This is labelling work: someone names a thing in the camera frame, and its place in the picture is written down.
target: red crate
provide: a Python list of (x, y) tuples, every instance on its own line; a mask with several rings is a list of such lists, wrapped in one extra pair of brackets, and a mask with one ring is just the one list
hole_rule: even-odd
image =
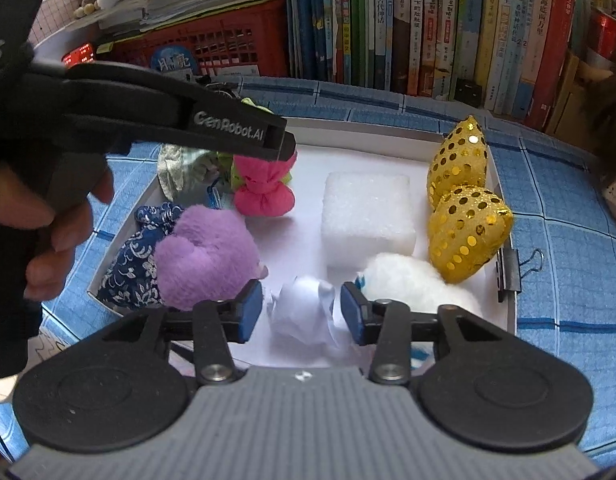
[(98, 58), (150, 67), (158, 47), (179, 44), (197, 59), (201, 75), (256, 65), (259, 75), (287, 77), (286, 28), (285, 0), (268, 0), (115, 42)]

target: human hand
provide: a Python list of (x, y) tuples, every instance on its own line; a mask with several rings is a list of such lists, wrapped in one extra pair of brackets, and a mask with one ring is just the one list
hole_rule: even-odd
[[(110, 203), (114, 196), (112, 172), (108, 169), (92, 194)], [(38, 195), (28, 189), (7, 164), (0, 162), (0, 224), (15, 229), (50, 226), (52, 247), (35, 256), (25, 270), (29, 300), (47, 301), (59, 296), (74, 264), (75, 248), (92, 233), (92, 208), (88, 200), (56, 215)]]

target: purple fluffy toy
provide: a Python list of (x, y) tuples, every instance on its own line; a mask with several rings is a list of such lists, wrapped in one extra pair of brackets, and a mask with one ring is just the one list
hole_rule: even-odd
[(191, 310), (204, 300), (231, 300), (259, 278), (259, 252), (244, 221), (231, 210), (195, 205), (155, 248), (163, 302)]

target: gray ribbed surface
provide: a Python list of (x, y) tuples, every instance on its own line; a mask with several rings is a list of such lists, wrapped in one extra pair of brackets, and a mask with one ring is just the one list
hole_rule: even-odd
[(504, 456), (455, 442), (404, 388), (356, 368), (250, 368), (207, 386), (182, 418), (140, 446), (76, 456), (33, 446), (22, 480), (579, 480), (596, 471), (574, 446)]

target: white cube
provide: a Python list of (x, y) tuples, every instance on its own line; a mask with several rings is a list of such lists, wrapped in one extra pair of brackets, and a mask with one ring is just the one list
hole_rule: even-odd
[(417, 232), (409, 177), (330, 173), (323, 196), (321, 240), (330, 267), (363, 269), (379, 253), (412, 255)]

